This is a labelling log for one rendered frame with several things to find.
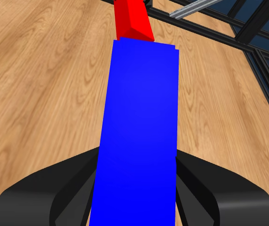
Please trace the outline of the thin red peg bar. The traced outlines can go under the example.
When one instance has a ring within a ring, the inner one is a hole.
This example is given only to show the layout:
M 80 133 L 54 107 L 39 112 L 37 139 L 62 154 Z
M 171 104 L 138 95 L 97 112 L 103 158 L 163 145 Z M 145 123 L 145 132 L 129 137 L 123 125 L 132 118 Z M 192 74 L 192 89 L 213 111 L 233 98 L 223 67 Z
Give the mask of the thin red peg bar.
M 144 0 L 114 0 L 117 40 L 130 38 L 153 42 L 154 36 Z

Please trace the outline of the blue hollow socket block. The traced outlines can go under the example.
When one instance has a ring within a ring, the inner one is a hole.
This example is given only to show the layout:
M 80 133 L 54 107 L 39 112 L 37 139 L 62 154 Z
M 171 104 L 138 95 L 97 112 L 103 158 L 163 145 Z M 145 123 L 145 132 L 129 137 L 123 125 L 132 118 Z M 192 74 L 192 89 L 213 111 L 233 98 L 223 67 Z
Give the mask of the blue hollow socket block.
M 113 42 L 89 226 L 175 226 L 179 51 Z

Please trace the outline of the grey aluminium rail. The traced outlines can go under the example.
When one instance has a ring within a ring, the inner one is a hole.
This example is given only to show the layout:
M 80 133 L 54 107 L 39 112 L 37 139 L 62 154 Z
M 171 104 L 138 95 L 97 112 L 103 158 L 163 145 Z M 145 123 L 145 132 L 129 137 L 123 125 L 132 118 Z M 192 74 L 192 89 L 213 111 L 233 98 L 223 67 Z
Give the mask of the grey aluminium rail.
M 169 13 L 169 16 L 175 19 L 182 19 L 195 12 L 205 9 L 213 4 L 216 4 L 222 0 L 197 0 L 189 5 L 186 5 L 174 12 Z

